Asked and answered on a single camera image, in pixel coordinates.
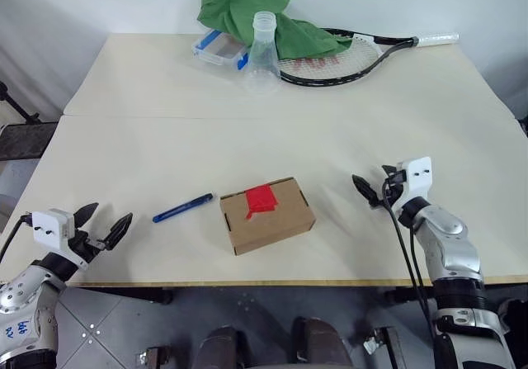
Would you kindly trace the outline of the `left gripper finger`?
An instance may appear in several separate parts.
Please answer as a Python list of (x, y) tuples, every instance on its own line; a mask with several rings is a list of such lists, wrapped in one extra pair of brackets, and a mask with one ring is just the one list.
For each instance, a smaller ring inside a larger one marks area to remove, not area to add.
[(79, 208), (73, 214), (74, 229), (80, 230), (92, 218), (98, 206), (98, 202), (93, 202)]
[(133, 214), (129, 213), (117, 220), (110, 228), (109, 234), (103, 240), (100, 240), (102, 244), (101, 250), (112, 250), (126, 235), (132, 219)]

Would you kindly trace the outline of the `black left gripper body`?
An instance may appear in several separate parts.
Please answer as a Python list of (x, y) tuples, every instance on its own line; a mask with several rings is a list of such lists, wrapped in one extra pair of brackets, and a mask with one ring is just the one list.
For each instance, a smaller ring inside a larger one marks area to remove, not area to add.
[(76, 230), (74, 236), (68, 240), (68, 247), (75, 256), (74, 262), (79, 269), (87, 269), (88, 264), (104, 250), (104, 243), (91, 239), (88, 232)]

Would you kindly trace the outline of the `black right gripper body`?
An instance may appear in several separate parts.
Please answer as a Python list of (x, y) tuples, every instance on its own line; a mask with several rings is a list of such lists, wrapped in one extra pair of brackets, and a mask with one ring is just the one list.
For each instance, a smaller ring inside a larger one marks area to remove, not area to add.
[(385, 181), (388, 183), (388, 186), (382, 187), (380, 192), (377, 192), (374, 188), (371, 188), (371, 209), (387, 207), (384, 203), (383, 194), (385, 194), (389, 206), (392, 206), (403, 194), (403, 184), (407, 181), (407, 172), (386, 171), (385, 173), (387, 174)]

